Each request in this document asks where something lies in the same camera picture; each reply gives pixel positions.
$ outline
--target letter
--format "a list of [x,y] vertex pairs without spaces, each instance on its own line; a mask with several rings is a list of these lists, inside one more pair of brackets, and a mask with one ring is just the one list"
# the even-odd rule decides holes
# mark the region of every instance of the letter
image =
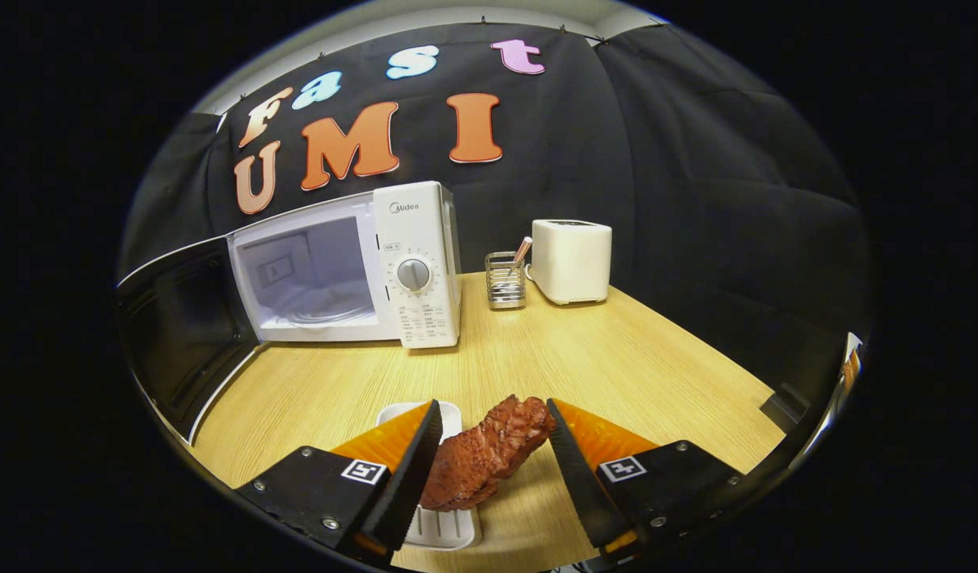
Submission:
[[369,105],[358,114],[347,135],[332,117],[307,124],[301,130],[308,141],[302,191],[328,184],[329,174],[322,169],[324,157],[338,179],[347,177],[355,153],[360,155],[354,166],[354,174],[358,177],[396,170],[400,166],[400,159],[393,155],[390,145],[390,117],[398,107],[395,102]]
[[301,88],[301,95],[291,104],[291,108],[301,109],[333,97],[333,94],[340,91],[340,76],[343,76],[343,73],[327,72],[317,79],[308,81],[308,84]]
[[507,40],[492,44],[493,50],[503,54],[503,65],[517,73],[527,73],[535,76],[546,70],[546,66],[528,61],[528,54],[540,54],[538,48],[525,46],[524,40]]
[[435,68],[435,57],[438,55],[438,48],[435,46],[422,46],[418,48],[408,48],[398,51],[397,54],[390,56],[390,65],[396,68],[386,70],[386,76],[390,80],[398,80],[401,77],[421,76],[428,70]]
[[292,88],[283,88],[279,94],[273,95],[248,112],[248,130],[245,131],[244,138],[241,138],[241,143],[238,144],[239,148],[248,145],[251,140],[259,137],[259,134],[266,130],[266,120],[273,119],[273,116],[277,114],[278,109],[280,109],[280,100],[293,92]]
[[251,164],[255,163],[255,156],[248,156],[234,166],[234,178],[237,180],[237,206],[241,207],[241,212],[252,215],[266,209],[270,201],[273,200],[273,191],[277,186],[277,149],[280,149],[280,142],[271,142],[263,147],[259,152],[259,159],[263,160],[263,191],[255,195],[251,191]]
[[492,94],[450,95],[446,104],[457,110],[457,145],[450,159],[457,163],[486,163],[503,157],[493,142],[492,108],[499,98]]

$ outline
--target microwave dial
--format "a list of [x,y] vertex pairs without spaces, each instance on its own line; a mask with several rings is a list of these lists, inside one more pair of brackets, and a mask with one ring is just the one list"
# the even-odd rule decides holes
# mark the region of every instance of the microwave dial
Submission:
[[397,267],[397,280],[412,293],[424,289],[430,277],[428,265],[419,259],[407,259]]

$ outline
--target table surface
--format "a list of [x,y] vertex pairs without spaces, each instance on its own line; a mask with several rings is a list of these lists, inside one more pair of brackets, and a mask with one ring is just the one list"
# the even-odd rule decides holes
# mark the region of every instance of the table surface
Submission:
[[[602,303],[559,306],[529,283],[525,308],[491,310],[485,273],[461,283],[456,347],[266,345],[216,402],[191,452],[238,487],[296,447],[332,450],[367,431],[390,403],[455,403],[467,429],[510,394],[564,400],[660,445],[689,439],[744,473],[783,438],[758,410],[771,388],[620,290],[610,287]],[[478,506],[478,518],[480,544],[455,552],[405,545],[394,565],[521,573],[598,554],[549,442]]]

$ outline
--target open microwave door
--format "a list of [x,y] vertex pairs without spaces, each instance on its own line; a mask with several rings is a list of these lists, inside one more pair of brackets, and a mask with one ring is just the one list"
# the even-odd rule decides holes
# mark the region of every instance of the open microwave door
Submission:
[[118,284],[121,344],[137,384],[180,439],[193,443],[259,339],[245,313],[226,236],[173,251]]

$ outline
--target utensil holder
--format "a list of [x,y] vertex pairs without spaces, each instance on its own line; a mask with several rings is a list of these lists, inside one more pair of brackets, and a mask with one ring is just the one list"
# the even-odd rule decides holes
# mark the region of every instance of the utensil holder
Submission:
[[524,278],[524,261],[513,262],[517,251],[496,251],[485,255],[485,291],[489,308],[524,308],[528,287]]

